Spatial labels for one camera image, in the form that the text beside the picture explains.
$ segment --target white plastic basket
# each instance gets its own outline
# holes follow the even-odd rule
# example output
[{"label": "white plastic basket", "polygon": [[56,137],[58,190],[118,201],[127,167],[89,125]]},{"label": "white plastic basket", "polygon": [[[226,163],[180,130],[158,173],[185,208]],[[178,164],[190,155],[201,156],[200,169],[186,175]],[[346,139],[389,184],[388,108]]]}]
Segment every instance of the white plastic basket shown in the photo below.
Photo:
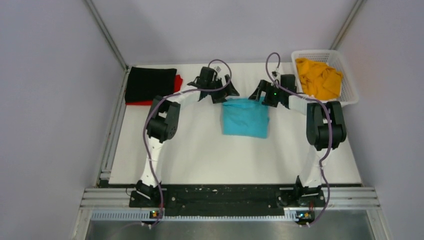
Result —
[{"label": "white plastic basket", "polygon": [[341,93],[337,101],[344,107],[350,104],[356,104],[359,101],[358,90],[355,86],[353,77],[350,74],[348,65],[342,55],[336,50],[300,50],[291,54],[291,61],[296,76],[297,90],[302,92],[302,85],[299,80],[298,68],[296,67],[296,59],[305,58],[317,62],[326,63],[330,67],[343,73],[341,80]]}]

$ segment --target teal cloth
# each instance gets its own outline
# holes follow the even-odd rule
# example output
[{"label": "teal cloth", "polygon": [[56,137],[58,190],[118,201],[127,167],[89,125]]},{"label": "teal cloth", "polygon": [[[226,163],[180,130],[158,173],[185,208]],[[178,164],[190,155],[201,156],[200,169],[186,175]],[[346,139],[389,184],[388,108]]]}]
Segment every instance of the teal cloth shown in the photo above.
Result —
[{"label": "teal cloth", "polygon": [[222,133],[266,139],[268,137],[268,106],[247,98],[228,99],[222,104]]}]

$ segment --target yellow shirt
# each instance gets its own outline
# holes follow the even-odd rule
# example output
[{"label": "yellow shirt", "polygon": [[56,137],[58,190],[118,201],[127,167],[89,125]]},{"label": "yellow shirt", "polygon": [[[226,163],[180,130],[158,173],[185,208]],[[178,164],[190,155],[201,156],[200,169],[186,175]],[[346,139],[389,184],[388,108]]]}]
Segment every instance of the yellow shirt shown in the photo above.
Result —
[{"label": "yellow shirt", "polygon": [[342,89],[343,73],[324,62],[296,59],[302,90],[319,100],[336,99]]}]

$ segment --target white tabletop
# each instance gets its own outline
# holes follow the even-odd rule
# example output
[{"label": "white tabletop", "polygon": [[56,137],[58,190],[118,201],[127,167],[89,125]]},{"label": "white tabletop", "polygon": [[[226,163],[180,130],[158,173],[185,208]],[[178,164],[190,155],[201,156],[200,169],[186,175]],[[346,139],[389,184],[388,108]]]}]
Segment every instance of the white tabletop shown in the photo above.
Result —
[{"label": "white tabletop", "polygon": [[[270,70],[276,63],[271,63]],[[205,64],[143,65],[144,68],[176,68],[183,85],[192,82]],[[222,73],[228,70],[219,65]],[[249,97],[259,80],[268,81],[264,63],[231,63],[232,82],[241,97]],[[292,74],[291,63],[280,72]],[[293,184],[300,174],[310,145],[306,116],[282,105],[269,108],[268,138],[222,134],[221,104],[210,96],[180,112],[173,139],[163,154],[164,184]],[[149,106],[127,106],[114,156],[110,184],[135,184],[143,172],[146,149],[142,130]],[[361,178],[348,138],[335,149],[324,168],[332,184],[358,184]]]}]

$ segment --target white wall panel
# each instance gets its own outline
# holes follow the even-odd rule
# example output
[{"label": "white wall panel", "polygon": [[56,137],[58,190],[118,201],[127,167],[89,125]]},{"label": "white wall panel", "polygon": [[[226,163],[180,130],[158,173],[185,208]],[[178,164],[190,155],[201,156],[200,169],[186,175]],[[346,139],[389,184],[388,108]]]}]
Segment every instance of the white wall panel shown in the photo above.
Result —
[{"label": "white wall panel", "polygon": [[328,49],[355,0],[94,0],[130,64],[288,61]]},{"label": "white wall panel", "polygon": [[369,0],[340,48],[360,91],[344,108],[362,179],[393,239],[424,239],[424,1]]},{"label": "white wall panel", "polygon": [[0,239],[68,239],[122,82],[81,0],[0,1]]}]

